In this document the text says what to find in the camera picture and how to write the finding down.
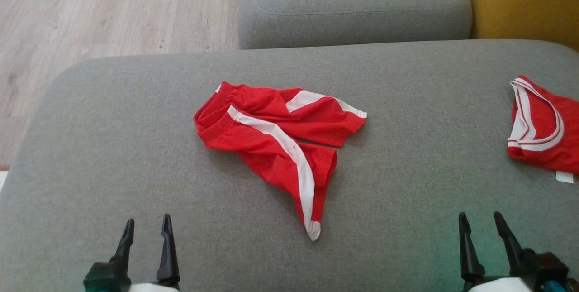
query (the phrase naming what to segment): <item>folded red garment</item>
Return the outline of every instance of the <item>folded red garment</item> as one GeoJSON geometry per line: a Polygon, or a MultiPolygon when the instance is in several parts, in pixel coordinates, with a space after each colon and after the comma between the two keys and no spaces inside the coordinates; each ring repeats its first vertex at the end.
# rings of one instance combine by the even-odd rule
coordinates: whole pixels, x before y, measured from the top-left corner
{"type": "Polygon", "coordinates": [[[312,240],[320,236],[336,150],[366,122],[366,113],[331,96],[292,88],[234,86],[225,81],[197,111],[207,148],[237,152],[266,182],[290,193],[312,240]]]}
{"type": "Polygon", "coordinates": [[[579,102],[556,96],[519,76],[509,156],[538,168],[579,174],[579,102]]]}

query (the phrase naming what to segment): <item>gray couch cushion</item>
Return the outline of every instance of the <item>gray couch cushion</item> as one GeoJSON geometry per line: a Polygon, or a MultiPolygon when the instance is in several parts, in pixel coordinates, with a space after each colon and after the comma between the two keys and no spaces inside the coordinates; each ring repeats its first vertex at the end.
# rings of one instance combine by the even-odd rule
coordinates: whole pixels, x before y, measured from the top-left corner
{"type": "Polygon", "coordinates": [[[523,244],[579,269],[579,189],[506,154],[525,74],[579,99],[579,55],[534,41],[423,42],[116,57],[60,75],[0,194],[0,290],[81,290],[126,220],[130,276],[152,280],[172,215],[183,291],[458,291],[457,216],[507,273],[493,212],[523,244]],[[368,111],[338,151],[321,236],[291,198],[192,117],[221,80],[302,86],[368,111]]]}
{"type": "Polygon", "coordinates": [[[470,0],[241,0],[241,48],[469,38],[470,0]]]}

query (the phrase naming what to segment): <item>gray fabric surface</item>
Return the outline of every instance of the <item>gray fabric surface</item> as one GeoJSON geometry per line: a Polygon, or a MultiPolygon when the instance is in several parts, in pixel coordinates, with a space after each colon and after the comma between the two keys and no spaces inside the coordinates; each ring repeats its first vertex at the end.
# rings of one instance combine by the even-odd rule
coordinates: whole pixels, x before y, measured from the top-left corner
{"type": "Polygon", "coordinates": [[[470,0],[240,0],[243,49],[469,38],[470,0]]]}
{"type": "Polygon", "coordinates": [[[577,275],[579,187],[507,157],[525,74],[579,99],[579,55],[534,41],[421,42],[81,63],[38,109],[0,194],[0,291],[79,291],[136,221],[129,274],[159,265],[172,215],[183,291],[458,291],[457,217],[507,273],[493,212],[577,275]],[[302,86],[368,112],[338,151],[321,236],[192,117],[221,80],[302,86]]]}

